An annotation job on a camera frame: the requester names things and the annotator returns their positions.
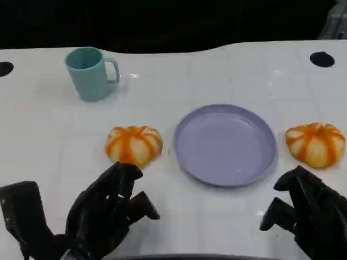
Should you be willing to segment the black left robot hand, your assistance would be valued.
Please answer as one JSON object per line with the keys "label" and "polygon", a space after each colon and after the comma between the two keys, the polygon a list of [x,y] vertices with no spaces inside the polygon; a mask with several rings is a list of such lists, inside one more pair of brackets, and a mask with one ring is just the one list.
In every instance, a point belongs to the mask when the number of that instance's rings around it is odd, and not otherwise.
{"label": "black left robot hand", "polygon": [[132,224],[144,217],[160,218],[145,192],[132,194],[142,176],[137,166],[117,162],[76,198],[65,234],[84,259],[102,259],[121,244]]}

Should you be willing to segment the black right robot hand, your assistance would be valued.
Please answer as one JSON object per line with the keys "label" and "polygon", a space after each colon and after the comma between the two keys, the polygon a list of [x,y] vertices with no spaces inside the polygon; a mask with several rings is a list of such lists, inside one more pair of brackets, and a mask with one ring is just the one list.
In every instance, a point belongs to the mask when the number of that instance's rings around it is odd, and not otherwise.
{"label": "black right robot hand", "polygon": [[310,259],[346,259],[346,198],[301,166],[284,173],[275,183],[287,191],[292,205],[278,197],[270,203],[261,231],[277,225],[294,234]]}

